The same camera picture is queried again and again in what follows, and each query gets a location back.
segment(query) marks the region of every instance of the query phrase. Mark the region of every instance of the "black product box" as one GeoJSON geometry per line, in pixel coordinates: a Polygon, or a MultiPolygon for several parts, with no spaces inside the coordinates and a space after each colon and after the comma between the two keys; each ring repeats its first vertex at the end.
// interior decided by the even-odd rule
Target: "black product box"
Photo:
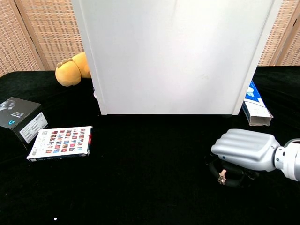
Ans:
{"type": "Polygon", "coordinates": [[[11,97],[0,104],[0,163],[28,154],[38,131],[48,122],[41,104],[11,97]]]}

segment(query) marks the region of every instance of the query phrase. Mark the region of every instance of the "yellow plush toy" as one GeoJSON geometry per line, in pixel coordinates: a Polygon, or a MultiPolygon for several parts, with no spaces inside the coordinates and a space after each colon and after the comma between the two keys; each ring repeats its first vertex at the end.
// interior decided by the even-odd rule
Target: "yellow plush toy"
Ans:
{"type": "Polygon", "coordinates": [[[55,76],[57,81],[65,87],[79,84],[81,78],[90,78],[90,68],[85,52],[58,63],[55,76]]]}

